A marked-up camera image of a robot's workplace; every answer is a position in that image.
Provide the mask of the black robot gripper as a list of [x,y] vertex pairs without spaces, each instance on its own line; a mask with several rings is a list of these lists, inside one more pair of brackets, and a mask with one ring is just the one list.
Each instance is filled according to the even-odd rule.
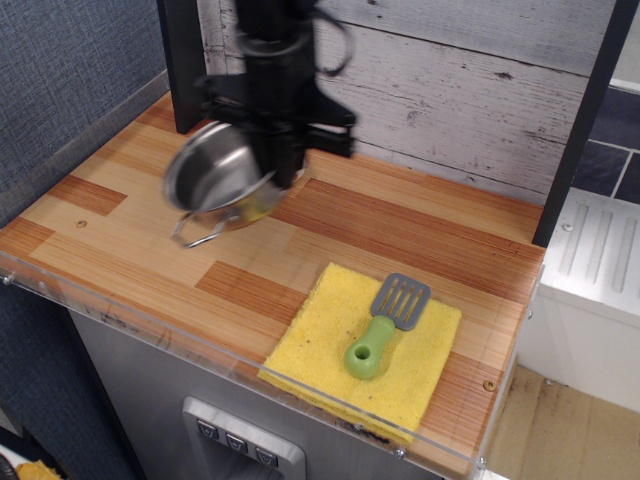
[[316,84],[314,43],[240,42],[238,48],[243,73],[205,75],[195,85],[206,94],[210,117],[242,127],[262,175],[275,172],[278,187],[290,189],[305,149],[353,154],[356,115]]

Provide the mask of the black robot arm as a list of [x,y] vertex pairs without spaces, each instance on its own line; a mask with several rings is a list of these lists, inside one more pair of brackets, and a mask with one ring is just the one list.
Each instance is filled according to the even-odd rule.
[[288,189],[307,149],[349,157],[356,115],[316,83],[314,23],[336,19],[314,1],[238,1],[236,44],[245,71],[197,80],[207,115],[239,127],[262,173]]

